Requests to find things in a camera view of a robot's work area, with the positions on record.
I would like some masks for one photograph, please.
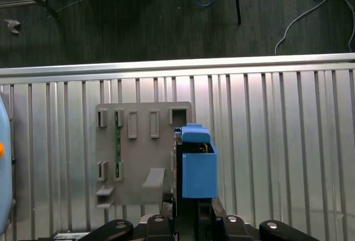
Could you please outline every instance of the screw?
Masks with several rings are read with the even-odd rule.
[[[270,227],[271,229],[277,229],[277,224],[276,223],[267,223],[267,226]]]
[[[126,227],[126,224],[125,224],[125,223],[118,223],[118,224],[116,225],[116,228],[120,228],[120,229],[125,228],[125,227]]]
[[[158,216],[158,217],[155,217],[154,220],[155,220],[156,222],[162,222],[162,221],[164,220],[164,218],[161,217],[161,216]]]
[[[231,223],[235,223],[237,221],[237,218],[234,217],[234,216],[229,216],[228,217],[228,220],[231,222]]]

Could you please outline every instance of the white cable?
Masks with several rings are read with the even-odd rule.
[[[301,19],[302,17],[306,16],[307,14],[313,12],[315,9],[319,8],[321,5],[323,5],[327,0],[324,0],[322,1],[320,4],[316,5],[315,7],[307,10],[306,12],[302,13],[300,16],[298,16],[296,19],[294,19],[292,21],[292,23],[290,23],[288,25],[288,27],[286,28],[286,31],[285,31],[285,34],[283,35],[283,37],[281,38],[281,40],[276,44],[275,46],[275,55],[277,54],[277,48],[279,47],[279,45],[286,39],[286,36],[287,36],[287,32],[288,30],[290,30],[291,26],[296,23],[299,19]],[[344,0],[345,3],[347,4],[347,6],[349,7],[351,13],[352,13],[352,17],[353,17],[353,31],[352,31],[352,34],[351,34],[351,37],[350,37],[350,40],[348,42],[348,48],[349,48],[349,51],[352,52],[351,50],[351,41],[353,40],[354,38],[354,34],[355,34],[355,11],[354,11],[354,8],[353,6],[350,4],[350,2],[348,0]]]
[[[81,2],[81,1],[84,1],[84,0],[75,1],[75,2],[73,2],[73,3],[71,3],[71,4],[69,4],[69,5],[64,6],[63,8],[60,8],[59,10],[57,10],[57,12],[60,12],[60,11],[63,10],[63,9],[69,8],[70,6],[72,6],[72,5],[74,5],[74,4],[77,4],[77,3]]]

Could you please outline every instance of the orange light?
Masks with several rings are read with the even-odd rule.
[[[5,155],[5,146],[3,143],[0,143],[0,159]]]

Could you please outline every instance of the dark carpet floor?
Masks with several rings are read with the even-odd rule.
[[[241,26],[235,0],[208,8],[191,0],[84,0],[61,11],[60,22],[39,6],[0,9],[0,67],[273,55],[287,25],[320,1],[240,0]],[[4,19],[21,22],[18,36]],[[279,54],[348,52],[351,31],[346,4],[329,0],[291,28]]]

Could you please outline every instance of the gray mounting plate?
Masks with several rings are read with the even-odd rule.
[[[96,107],[97,206],[157,204],[172,192],[174,127],[192,122],[191,103],[99,104]],[[116,174],[116,114],[121,161]]]

